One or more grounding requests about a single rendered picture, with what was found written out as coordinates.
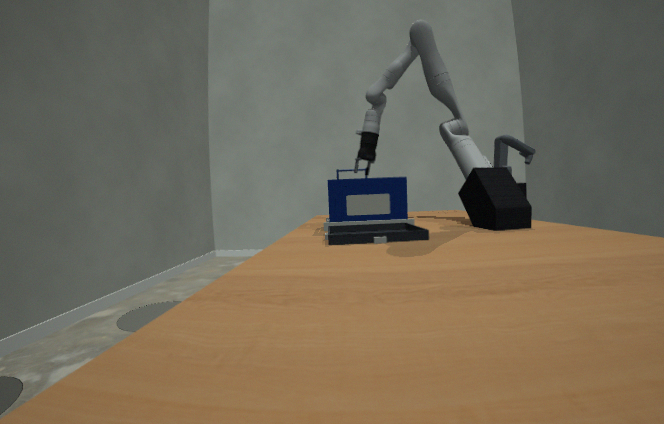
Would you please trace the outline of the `blue bottle crate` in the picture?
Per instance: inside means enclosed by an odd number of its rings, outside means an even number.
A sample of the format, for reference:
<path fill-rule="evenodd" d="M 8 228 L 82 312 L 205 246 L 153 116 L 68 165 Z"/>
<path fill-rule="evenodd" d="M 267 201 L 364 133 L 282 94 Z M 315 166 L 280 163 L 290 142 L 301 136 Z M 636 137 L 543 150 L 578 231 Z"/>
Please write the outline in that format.
<path fill-rule="evenodd" d="M 396 177 L 328 180 L 329 222 L 408 219 Z"/>

